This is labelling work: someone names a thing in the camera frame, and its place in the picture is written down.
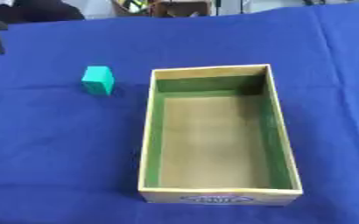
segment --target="teal cube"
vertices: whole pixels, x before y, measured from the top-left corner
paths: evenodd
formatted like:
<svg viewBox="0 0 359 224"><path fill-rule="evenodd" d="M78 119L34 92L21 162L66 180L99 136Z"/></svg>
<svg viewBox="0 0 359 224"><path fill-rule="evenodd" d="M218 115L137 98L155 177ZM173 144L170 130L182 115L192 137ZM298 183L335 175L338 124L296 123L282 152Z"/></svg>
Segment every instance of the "teal cube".
<svg viewBox="0 0 359 224"><path fill-rule="evenodd" d="M81 81L92 95L110 95L115 83L107 66L89 66Z"/></svg>

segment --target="cube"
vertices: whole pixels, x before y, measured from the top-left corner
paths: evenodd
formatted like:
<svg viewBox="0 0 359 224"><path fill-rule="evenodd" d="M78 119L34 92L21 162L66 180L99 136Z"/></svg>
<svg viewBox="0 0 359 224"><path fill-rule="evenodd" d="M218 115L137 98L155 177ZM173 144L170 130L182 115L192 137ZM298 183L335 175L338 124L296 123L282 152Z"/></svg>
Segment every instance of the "cube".
<svg viewBox="0 0 359 224"><path fill-rule="evenodd" d="M92 95L110 95L115 78L107 66L89 66L81 81Z"/></svg>
<svg viewBox="0 0 359 224"><path fill-rule="evenodd" d="M270 65L152 71L138 190L159 203L276 206L299 197Z"/></svg>

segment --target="label on box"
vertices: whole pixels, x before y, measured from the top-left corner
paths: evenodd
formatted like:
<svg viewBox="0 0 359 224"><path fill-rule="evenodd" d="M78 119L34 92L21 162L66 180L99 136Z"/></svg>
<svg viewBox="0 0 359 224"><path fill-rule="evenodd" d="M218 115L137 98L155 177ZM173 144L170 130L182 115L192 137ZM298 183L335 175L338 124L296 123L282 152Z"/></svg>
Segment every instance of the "label on box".
<svg viewBox="0 0 359 224"><path fill-rule="evenodd" d="M202 203L202 204L233 204L252 201L252 198L236 195L197 195L183 196L183 202Z"/></svg>

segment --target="wooden box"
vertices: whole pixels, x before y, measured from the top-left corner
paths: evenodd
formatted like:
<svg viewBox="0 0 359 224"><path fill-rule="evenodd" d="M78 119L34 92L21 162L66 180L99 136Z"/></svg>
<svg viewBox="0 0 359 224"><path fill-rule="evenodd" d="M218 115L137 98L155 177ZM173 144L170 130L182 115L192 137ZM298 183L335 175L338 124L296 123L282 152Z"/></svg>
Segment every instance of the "wooden box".
<svg viewBox="0 0 359 224"><path fill-rule="evenodd" d="M270 66L152 71L138 190L174 203L285 205L300 196Z"/></svg>

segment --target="table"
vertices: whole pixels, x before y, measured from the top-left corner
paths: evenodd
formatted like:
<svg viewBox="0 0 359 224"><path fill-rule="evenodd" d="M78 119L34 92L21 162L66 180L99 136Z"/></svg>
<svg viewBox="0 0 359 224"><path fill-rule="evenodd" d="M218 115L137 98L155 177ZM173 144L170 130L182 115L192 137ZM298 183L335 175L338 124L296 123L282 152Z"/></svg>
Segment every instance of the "table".
<svg viewBox="0 0 359 224"><path fill-rule="evenodd" d="M0 223L359 223L359 3L0 35ZM305 194L286 207L144 203L150 71L260 63L276 76ZM111 97L81 87L92 65L112 68Z"/></svg>

